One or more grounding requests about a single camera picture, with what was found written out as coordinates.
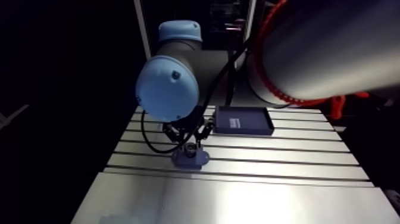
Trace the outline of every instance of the large cylindrical tube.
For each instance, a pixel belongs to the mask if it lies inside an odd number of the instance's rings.
[[[268,79],[293,98],[327,98],[396,85],[400,1],[326,1],[285,19],[262,47]],[[273,101],[255,85],[260,83],[255,73],[252,79],[256,94]]]

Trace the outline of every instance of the small object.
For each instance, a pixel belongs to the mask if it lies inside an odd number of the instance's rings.
[[[210,155],[203,151],[202,147],[197,147],[194,143],[187,143],[181,150],[175,150],[171,157],[172,163],[176,168],[188,170],[201,170],[210,160]]]
[[[172,72],[172,78],[173,78],[173,79],[179,79],[179,77],[180,77],[179,72],[177,72],[177,71],[173,71],[173,72]]]
[[[272,135],[274,125],[265,107],[217,107],[214,133]]]

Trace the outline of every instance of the gray part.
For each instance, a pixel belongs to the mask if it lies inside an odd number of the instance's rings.
[[[172,40],[164,43],[157,55],[168,55],[182,62],[196,77],[200,98],[198,105],[204,103],[214,79],[229,60],[228,51],[203,51],[197,41]],[[243,54],[235,63],[239,70],[245,61]],[[212,95],[211,105],[224,105],[227,93],[227,75],[223,77]]]
[[[399,84],[400,1],[332,1],[300,11],[269,34],[263,48],[268,78],[297,99]],[[262,89],[252,87],[261,97]]]

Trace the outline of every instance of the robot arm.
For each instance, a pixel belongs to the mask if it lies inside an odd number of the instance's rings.
[[[400,5],[398,1],[346,1],[322,4],[315,12],[295,14],[265,37],[255,68],[244,54],[232,106],[283,106],[300,101],[368,91],[400,83]],[[202,105],[218,72],[228,62],[227,51],[201,49],[200,25],[168,21],[160,25],[162,46],[144,66],[136,83],[139,104],[152,116],[171,122]],[[210,104],[224,105],[227,76]]]

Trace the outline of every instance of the dark background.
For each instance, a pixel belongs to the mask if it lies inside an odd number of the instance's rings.
[[[206,49],[232,49],[242,42],[243,32],[224,32],[223,24],[245,18],[246,1],[230,13],[213,8],[218,1],[144,2],[153,52],[158,25],[171,19],[198,21]],[[0,7],[0,112],[9,116],[30,106],[0,130],[3,218],[69,223],[136,108],[134,86],[145,54],[133,1],[5,5]],[[256,27],[264,9],[258,1]],[[398,189],[393,129],[399,126],[399,105],[386,108],[385,102],[349,98],[345,117],[331,122],[348,127],[342,137],[374,183]],[[329,105],[319,108],[329,115]]]
[[[0,112],[30,105],[0,131],[4,220],[69,223],[136,107],[133,1],[15,1],[1,13]]]

